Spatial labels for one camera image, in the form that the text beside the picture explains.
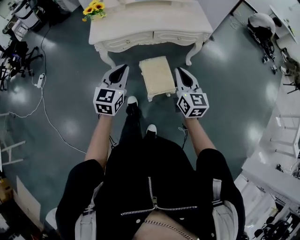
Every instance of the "white vanity table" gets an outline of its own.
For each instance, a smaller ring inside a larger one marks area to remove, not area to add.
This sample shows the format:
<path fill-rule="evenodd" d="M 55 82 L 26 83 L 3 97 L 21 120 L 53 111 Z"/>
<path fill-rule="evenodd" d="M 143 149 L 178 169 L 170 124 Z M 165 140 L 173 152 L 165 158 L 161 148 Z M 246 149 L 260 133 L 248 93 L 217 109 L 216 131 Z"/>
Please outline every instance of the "white vanity table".
<path fill-rule="evenodd" d="M 212 28 L 196 0 L 104 0 L 107 17 L 91 22 L 89 44 L 103 62 L 115 67 L 108 52 L 120 53 L 135 45 L 171 42 L 195 44 L 186 56 L 198 53 Z"/>

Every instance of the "cardboard box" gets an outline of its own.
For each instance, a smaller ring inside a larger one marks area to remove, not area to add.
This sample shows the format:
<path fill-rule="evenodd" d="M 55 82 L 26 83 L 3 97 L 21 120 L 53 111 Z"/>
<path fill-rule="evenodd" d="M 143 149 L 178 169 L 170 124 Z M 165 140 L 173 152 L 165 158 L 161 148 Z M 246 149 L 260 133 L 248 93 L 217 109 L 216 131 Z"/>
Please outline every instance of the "cardboard box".
<path fill-rule="evenodd" d="M 0 178 L 0 204 L 13 198 L 13 190 L 7 178 Z"/>

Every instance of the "carved table leg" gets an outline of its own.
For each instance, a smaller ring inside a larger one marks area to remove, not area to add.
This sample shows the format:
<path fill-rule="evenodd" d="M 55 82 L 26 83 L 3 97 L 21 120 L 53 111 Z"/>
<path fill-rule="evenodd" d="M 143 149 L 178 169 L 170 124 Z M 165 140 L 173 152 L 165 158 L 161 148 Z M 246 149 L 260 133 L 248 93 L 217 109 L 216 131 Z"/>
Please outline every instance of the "carved table leg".
<path fill-rule="evenodd" d="M 97 52 L 100 54 L 100 58 L 102 59 L 103 62 L 111 66 L 112 68 L 116 67 L 116 64 L 114 61 L 108 56 L 108 51 L 107 49 L 103 46 L 102 43 L 97 43 L 95 44 L 95 49 Z"/>
<path fill-rule="evenodd" d="M 197 42 L 195 42 L 195 45 L 193 46 L 193 48 L 188 52 L 188 54 L 186 56 L 186 65 L 187 66 L 192 65 L 191 57 L 196 55 L 201 50 L 202 44 L 203 44 L 203 39 L 198 40 Z"/>

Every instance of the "white wall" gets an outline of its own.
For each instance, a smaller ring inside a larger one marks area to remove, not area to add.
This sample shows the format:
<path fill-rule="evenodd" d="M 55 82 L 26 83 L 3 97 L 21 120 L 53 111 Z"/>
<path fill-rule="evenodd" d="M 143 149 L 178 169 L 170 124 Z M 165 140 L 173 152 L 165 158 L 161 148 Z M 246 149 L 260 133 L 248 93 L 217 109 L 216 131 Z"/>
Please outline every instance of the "white wall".
<path fill-rule="evenodd" d="M 198 0 L 213 30 L 224 20 L 239 0 Z"/>

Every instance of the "black jacket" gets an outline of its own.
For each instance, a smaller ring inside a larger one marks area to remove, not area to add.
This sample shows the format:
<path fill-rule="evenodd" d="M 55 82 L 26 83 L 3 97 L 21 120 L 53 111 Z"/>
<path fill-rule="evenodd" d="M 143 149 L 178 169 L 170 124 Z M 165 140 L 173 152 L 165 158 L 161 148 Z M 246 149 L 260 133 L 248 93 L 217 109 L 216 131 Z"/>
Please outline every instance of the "black jacket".
<path fill-rule="evenodd" d="M 150 211 L 135 211 L 153 208 L 149 177 L 157 206 L 201 240 L 215 238 L 211 214 L 212 180 L 222 180 L 221 198 L 235 206 L 239 215 L 239 235 L 243 233 L 243 200 L 223 155 L 217 150 L 203 150 L 194 171 L 180 146 L 157 138 L 115 147 L 105 175 L 95 160 L 72 169 L 56 213 L 62 238 L 75 239 L 75 222 L 89 205 L 94 188 L 103 181 L 95 199 L 97 239 L 132 239 L 150 214 Z"/>

